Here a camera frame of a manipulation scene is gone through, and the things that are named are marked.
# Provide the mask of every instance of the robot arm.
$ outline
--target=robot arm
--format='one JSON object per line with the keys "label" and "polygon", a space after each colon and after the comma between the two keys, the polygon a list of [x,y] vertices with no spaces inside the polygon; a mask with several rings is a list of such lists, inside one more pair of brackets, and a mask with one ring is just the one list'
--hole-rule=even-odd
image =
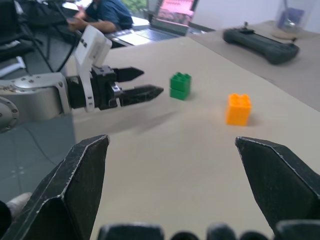
{"label": "robot arm", "polygon": [[150,101],[163,88],[142,85],[122,90],[116,82],[128,82],[142,75],[142,70],[110,68],[103,62],[112,42],[92,26],[88,26],[74,54],[74,76],[60,72],[0,80],[0,133],[17,124],[46,121],[67,115],[71,109],[87,112],[116,108]]}

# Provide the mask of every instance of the laptop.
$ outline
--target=laptop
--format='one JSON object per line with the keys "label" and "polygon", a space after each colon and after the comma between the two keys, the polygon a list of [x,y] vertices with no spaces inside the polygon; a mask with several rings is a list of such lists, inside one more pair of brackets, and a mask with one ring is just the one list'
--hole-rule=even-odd
{"label": "laptop", "polygon": [[117,37],[130,45],[142,45],[185,36],[198,0],[159,0],[150,28]]}

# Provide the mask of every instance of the joystick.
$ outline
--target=joystick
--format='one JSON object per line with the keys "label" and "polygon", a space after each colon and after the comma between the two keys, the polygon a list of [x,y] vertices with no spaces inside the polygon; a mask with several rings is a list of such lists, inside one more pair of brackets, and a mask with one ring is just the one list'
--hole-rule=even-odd
{"label": "joystick", "polygon": [[248,28],[248,23],[244,23],[242,28],[226,29],[223,32],[223,40],[228,44],[245,46],[258,52],[273,64],[283,64],[297,56],[299,47],[295,45],[294,38],[290,43],[282,43],[265,36],[256,34],[253,29]]}

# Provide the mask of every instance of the floor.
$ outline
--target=floor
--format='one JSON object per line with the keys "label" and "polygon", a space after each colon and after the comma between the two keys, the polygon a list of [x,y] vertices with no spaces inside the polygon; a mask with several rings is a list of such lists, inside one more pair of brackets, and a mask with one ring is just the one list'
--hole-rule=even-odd
{"label": "floor", "polygon": [[[46,43],[43,35],[37,37]],[[49,62],[56,70],[65,58],[70,44],[59,39],[51,41]],[[0,68],[15,59],[1,62]],[[25,56],[25,63],[31,74],[49,73],[49,69],[35,51]],[[11,80],[26,75],[23,69],[0,79]],[[0,200],[8,201],[25,192],[33,192],[41,180],[64,159],[75,144],[71,116],[55,118],[44,122],[29,122],[0,135]]]}

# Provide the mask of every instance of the shoe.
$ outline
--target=shoe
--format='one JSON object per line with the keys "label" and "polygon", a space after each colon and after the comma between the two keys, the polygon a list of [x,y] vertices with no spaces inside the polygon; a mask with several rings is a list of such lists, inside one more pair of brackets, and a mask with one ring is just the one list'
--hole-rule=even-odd
{"label": "shoe", "polygon": [[24,209],[31,195],[31,192],[26,192],[6,203],[6,206],[10,210],[12,221],[21,213],[22,209]]}

